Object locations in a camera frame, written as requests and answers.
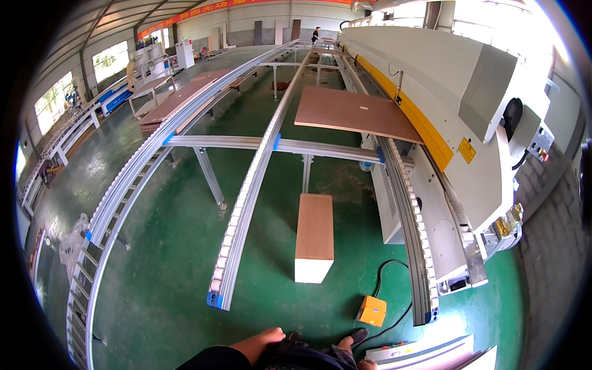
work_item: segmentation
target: yellow warning label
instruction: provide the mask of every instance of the yellow warning label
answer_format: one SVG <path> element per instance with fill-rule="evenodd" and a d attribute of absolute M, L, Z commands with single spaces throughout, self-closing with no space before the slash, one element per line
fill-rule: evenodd
<path fill-rule="evenodd" d="M 473 157 L 475 156 L 476 151 L 473 149 L 473 146 L 466 137 L 463 137 L 461 143 L 458 146 L 458 151 L 461 153 L 462 157 L 466 160 L 467 165 L 471 164 Z"/>

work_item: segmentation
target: worker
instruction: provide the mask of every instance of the worker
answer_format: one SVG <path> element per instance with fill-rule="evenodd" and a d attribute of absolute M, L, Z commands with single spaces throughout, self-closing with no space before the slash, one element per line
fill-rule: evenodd
<path fill-rule="evenodd" d="M 317 27 L 313 32 L 313 44 L 318 41 L 318 31 L 320 29 L 321 29 L 321 27 Z"/>
<path fill-rule="evenodd" d="M 356 367 L 352 345 L 363 341 L 368 329 L 360 328 L 346 336 L 337 346 L 317 351 L 303 341 L 302 333 L 286 334 L 273 327 L 242 342 L 227 346 L 206 348 L 178 370 L 189 369 L 298 369 L 298 370 L 377 370 L 372 360 L 361 360 Z"/>

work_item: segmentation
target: window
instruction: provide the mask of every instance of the window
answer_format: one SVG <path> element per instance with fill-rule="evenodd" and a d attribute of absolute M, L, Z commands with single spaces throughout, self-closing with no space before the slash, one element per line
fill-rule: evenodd
<path fill-rule="evenodd" d="M 92 66 L 95 69 L 96 82 L 115 75 L 127 67 L 130 57 L 127 55 L 127 41 L 111 46 L 92 57 Z"/>
<path fill-rule="evenodd" d="M 392 21 L 385 21 L 385 24 L 422 28 L 426 16 L 426 7 L 427 2 L 412 2 L 389 9 L 387 13 L 392 13 Z"/>
<path fill-rule="evenodd" d="M 163 42 L 163 38 L 164 38 L 164 42 L 165 42 L 165 49 L 167 49 L 170 45 L 170 41 L 169 41 L 169 29 L 168 28 L 163 28 L 162 33 L 165 35 L 164 37 L 161 37 L 161 33 L 160 30 L 156 30 L 154 32 L 152 32 L 150 35 L 152 37 L 156 37 L 156 41 L 161 43 Z"/>
<path fill-rule="evenodd" d="M 72 89 L 72 72 L 57 81 L 51 89 L 35 103 L 35 113 L 41 135 L 45 135 L 66 111 L 64 102 Z"/>
<path fill-rule="evenodd" d="M 452 31 L 518 57 L 527 66 L 529 83 L 544 88 L 552 63 L 555 30 L 548 20 L 519 5 L 458 0 Z"/>
<path fill-rule="evenodd" d="M 21 177 L 22 170 L 25 169 L 25 164 L 27 163 L 27 160 L 25 159 L 25 155 L 22 153 L 20 143 L 17 144 L 17 148 L 18 148 L 18 150 L 17 150 L 16 170 L 17 170 L 17 181 L 18 181 L 18 178 Z"/>

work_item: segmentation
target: dark pants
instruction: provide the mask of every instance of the dark pants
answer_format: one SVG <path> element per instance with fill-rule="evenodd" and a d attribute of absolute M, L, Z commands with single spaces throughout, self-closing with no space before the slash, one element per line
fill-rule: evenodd
<path fill-rule="evenodd" d="M 344 370 L 357 369 L 353 355 L 346 350 L 337 348 L 335 345 L 331 345 L 331 348 L 318 351 L 308 347 L 306 342 L 288 339 L 268 345 L 261 357 L 260 361 L 262 362 L 269 362 L 273 358 L 306 358 L 310 360 L 310 363 L 327 362 Z"/>

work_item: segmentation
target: green epoxy floor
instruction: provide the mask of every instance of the green epoxy floor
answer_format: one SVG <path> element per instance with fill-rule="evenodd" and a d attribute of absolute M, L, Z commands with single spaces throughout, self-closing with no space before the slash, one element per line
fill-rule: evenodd
<path fill-rule="evenodd" d="M 220 60 L 238 65 L 238 54 L 233 53 Z M 180 75 L 185 80 L 198 74 L 187 72 L 191 70 Z M 282 67 L 278 79 L 289 81 L 294 72 L 292 67 Z M 322 77 L 327 84 L 321 86 L 343 88 L 336 72 L 323 72 Z M 221 117 L 203 120 L 190 133 L 261 136 L 277 105 L 269 88 L 271 80 L 272 73 L 260 75 Z M 282 137 L 358 146 L 356 133 L 293 125 L 302 87 L 314 85 L 315 80 L 316 73 L 310 70 L 301 79 Z M 56 229 L 71 226 L 81 211 L 92 214 L 142 140 L 129 108 L 118 110 L 102 130 L 104 136 L 91 137 L 71 161 L 74 166 L 66 169 L 70 174 L 61 173 L 39 205 L 45 210 L 41 215 L 54 220 L 51 225 Z M 123 236 L 131 241 L 131 249 L 117 244 L 107 264 L 94 332 L 105 337 L 108 345 L 94 345 L 96 369 L 174 368 L 206 346 L 232 344 L 271 326 L 281 326 L 285 332 L 299 330 L 312 345 L 328 346 L 364 325 L 354 318 L 363 296 L 374 290 L 379 265 L 387 259 L 406 260 L 404 246 L 382 243 L 371 176 L 353 161 L 319 157 L 312 165 L 310 191 L 333 196 L 335 262 L 322 284 L 296 284 L 302 157 L 274 153 L 244 246 L 231 311 L 208 307 L 205 296 L 214 260 L 254 151 L 208 149 L 208 154 L 229 208 L 217 208 L 192 150 L 176 148 L 177 168 L 160 166 L 126 221 Z M 67 289 L 63 266 L 54 262 L 51 268 L 63 270 Z M 441 297 L 437 322 L 413 327 L 408 314 L 395 329 L 368 345 L 421 340 L 428 348 L 474 334 L 476 350 L 498 345 L 498 369 L 517 368 L 523 304 L 514 255 L 498 253 L 486 269 L 487 285 Z M 408 306 L 410 289 L 403 266 L 389 266 L 383 275 L 380 298 L 388 302 L 387 327 Z M 58 299 L 56 291 L 46 292 L 52 307 L 66 301 L 67 290 Z M 61 313 L 55 307 L 51 311 L 59 321 Z M 54 328 L 64 330 L 63 324 Z M 382 330 L 369 329 L 371 334 Z"/>

